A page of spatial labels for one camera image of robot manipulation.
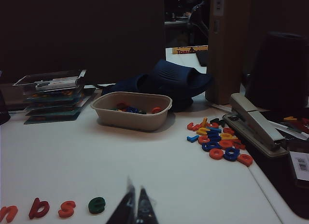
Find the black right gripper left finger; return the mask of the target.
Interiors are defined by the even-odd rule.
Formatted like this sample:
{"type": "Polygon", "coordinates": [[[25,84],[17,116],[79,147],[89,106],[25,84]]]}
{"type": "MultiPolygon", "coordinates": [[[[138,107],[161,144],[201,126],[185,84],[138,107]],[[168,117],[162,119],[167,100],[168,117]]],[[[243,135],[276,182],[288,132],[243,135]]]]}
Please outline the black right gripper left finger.
{"type": "Polygon", "coordinates": [[[135,187],[129,176],[126,182],[126,194],[106,222],[107,224],[133,224],[135,222],[135,187]]]}

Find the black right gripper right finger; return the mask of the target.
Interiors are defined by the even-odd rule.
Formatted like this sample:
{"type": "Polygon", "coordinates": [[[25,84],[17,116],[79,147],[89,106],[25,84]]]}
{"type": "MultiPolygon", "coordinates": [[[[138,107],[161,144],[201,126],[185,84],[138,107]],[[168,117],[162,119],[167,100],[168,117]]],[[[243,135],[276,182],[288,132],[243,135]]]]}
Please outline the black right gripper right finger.
{"type": "Polygon", "coordinates": [[[159,224],[153,206],[144,187],[140,189],[136,224],[159,224]]]}

